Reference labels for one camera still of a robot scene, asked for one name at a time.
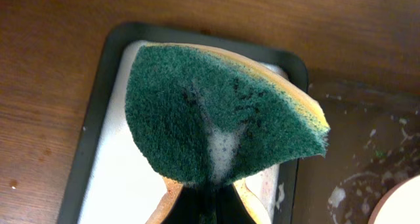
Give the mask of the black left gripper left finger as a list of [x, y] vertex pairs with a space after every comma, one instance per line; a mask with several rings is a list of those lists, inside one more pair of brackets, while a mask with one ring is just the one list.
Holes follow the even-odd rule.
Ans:
[[208, 189], [183, 187], [162, 224], [213, 223], [213, 193]]

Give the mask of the green and yellow sponge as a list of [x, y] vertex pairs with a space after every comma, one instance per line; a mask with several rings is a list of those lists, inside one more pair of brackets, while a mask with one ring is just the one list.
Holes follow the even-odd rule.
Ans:
[[125, 117], [133, 141], [167, 192], [148, 218], [161, 223], [183, 187], [233, 184], [255, 223], [269, 223], [245, 178], [275, 164], [324, 156], [330, 127], [317, 101], [245, 56], [183, 43], [141, 46]]

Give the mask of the pink plate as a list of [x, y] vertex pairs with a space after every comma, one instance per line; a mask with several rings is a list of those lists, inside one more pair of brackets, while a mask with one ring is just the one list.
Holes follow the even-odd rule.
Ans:
[[373, 209], [368, 224], [419, 224], [419, 176], [389, 190]]

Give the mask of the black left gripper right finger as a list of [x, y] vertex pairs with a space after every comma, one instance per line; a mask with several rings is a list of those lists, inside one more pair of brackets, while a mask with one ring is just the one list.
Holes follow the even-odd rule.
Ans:
[[217, 224], [255, 224], [233, 184], [215, 193]]

